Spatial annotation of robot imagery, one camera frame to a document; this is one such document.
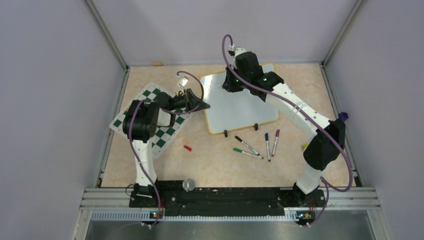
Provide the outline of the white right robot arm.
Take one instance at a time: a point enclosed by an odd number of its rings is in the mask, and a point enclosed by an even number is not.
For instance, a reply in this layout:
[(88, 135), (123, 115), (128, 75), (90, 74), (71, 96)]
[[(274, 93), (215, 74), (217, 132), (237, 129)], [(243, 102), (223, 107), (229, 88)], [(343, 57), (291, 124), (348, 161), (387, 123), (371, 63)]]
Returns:
[(223, 89), (230, 93), (249, 90), (250, 94), (286, 115), (310, 141), (303, 151), (306, 166), (293, 192), (294, 202), (307, 206), (313, 200), (313, 191), (319, 186), (328, 164), (344, 152), (345, 123), (318, 113), (301, 100), (278, 74), (264, 72), (255, 53), (232, 45), (228, 54), (233, 60), (227, 62)]

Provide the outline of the yellow framed whiteboard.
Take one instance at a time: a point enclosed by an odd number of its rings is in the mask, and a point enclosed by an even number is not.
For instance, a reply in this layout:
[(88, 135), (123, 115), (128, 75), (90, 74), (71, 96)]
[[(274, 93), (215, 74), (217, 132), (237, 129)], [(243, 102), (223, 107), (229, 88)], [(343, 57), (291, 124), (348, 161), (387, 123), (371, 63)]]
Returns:
[(274, 122), (279, 119), (279, 111), (252, 95), (249, 90), (227, 92), (222, 87), (226, 71), (204, 75), (200, 78), (203, 85), (203, 102), (210, 105), (205, 110), (208, 130), (211, 134), (221, 134), (255, 125)]

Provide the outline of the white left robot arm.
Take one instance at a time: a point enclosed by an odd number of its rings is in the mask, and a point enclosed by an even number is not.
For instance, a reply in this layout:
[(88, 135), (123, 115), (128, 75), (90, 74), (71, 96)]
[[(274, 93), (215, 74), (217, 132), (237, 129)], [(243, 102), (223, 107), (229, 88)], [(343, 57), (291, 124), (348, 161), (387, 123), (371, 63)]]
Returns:
[(153, 166), (152, 140), (158, 127), (172, 127), (176, 116), (209, 109), (210, 105), (189, 88), (175, 96), (159, 92), (153, 100), (133, 100), (122, 123), (135, 156), (136, 180), (134, 192), (149, 207), (160, 202), (156, 190), (157, 175)]

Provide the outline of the red marker cap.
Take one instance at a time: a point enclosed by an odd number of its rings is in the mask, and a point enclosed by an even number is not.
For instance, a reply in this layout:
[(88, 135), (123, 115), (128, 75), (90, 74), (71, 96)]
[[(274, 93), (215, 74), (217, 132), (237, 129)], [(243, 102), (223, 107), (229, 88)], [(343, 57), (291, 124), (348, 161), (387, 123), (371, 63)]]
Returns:
[(191, 147), (189, 147), (189, 146), (187, 146), (187, 145), (184, 145), (183, 146), (186, 150), (188, 150), (189, 152), (191, 152), (192, 151), (192, 148)]

